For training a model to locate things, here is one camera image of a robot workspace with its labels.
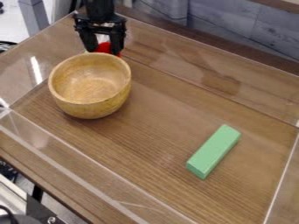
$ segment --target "black cable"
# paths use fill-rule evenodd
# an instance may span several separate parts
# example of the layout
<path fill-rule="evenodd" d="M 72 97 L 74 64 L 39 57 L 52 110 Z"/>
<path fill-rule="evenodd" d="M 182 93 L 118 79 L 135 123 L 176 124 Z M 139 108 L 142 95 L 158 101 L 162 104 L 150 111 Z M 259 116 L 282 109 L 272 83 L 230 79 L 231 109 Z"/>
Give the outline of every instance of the black cable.
<path fill-rule="evenodd" d="M 0 205 L 0 209 L 6 210 L 6 212 L 7 212 L 7 214 L 8 214 L 8 218 L 10 218 L 11 222 L 12 222 L 12 224 L 19 224 L 19 221 L 18 221 L 18 219 L 15 218 L 15 215 L 14 215 L 14 213 L 11 212 L 11 210 L 10 210 L 6 206 L 2 206 L 2 205 Z"/>

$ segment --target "green block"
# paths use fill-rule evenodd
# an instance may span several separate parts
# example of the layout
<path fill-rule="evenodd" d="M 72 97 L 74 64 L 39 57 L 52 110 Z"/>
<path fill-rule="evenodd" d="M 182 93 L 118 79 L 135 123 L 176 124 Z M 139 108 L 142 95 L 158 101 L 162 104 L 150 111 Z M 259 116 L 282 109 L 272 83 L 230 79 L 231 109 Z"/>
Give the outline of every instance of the green block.
<path fill-rule="evenodd" d="M 206 179 L 240 138 L 240 133 L 223 125 L 187 162 L 187 169 Z"/>

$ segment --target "wood grain surface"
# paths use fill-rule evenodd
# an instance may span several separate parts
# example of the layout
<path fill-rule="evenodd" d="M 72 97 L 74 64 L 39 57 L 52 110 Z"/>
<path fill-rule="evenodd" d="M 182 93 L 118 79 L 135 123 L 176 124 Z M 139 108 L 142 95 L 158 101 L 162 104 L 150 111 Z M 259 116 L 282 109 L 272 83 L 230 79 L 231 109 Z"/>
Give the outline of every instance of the wood grain surface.
<path fill-rule="evenodd" d="M 18 99 L 7 88 L 18 80 L 8 70 L 20 74 L 22 95 L 36 85 L 34 57 L 47 78 L 59 62 L 83 52 L 72 26 L 64 18 L 2 56 L 7 99 Z M 262 223 L 298 132 L 296 77 L 148 24 L 130 20 L 128 29 L 123 55 L 132 69 L 132 94 L 114 115 L 95 121 L 68 117 L 47 83 L 14 110 L 196 222 Z M 223 123 L 242 132 L 242 139 L 200 181 L 186 162 Z M 23 128 L 24 138 L 28 132 Z M 108 190 L 102 189 L 99 167 L 68 147 L 46 141 L 40 151 L 55 162 L 46 163 L 0 132 L 0 149 L 0 157 L 91 223 L 132 222 L 72 178 Z M 122 187 L 112 190 L 124 202 L 132 197 Z M 163 218 L 131 208 L 150 215 L 152 223 Z"/>
<path fill-rule="evenodd" d="M 291 11 L 299 13 L 299 1 L 298 0 L 251 0 L 259 4 L 264 4 L 283 11 Z"/>
<path fill-rule="evenodd" d="M 83 121 L 66 116 L 46 85 L 14 109 L 198 222 L 260 223 L 295 128 L 131 59 L 126 61 L 134 74 L 132 94 L 106 119 Z M 223 123 L 243 137 L 207 181 L 200 181 L 186 170 L 186 161 Z M 56 161 L 70 157 L 55 147 L 44 153 Z M 80 159 L 72 161 L 78 165 L 70 169 L 80 173 Z M 84 179 L 98 186 L 92 176 Z"/>

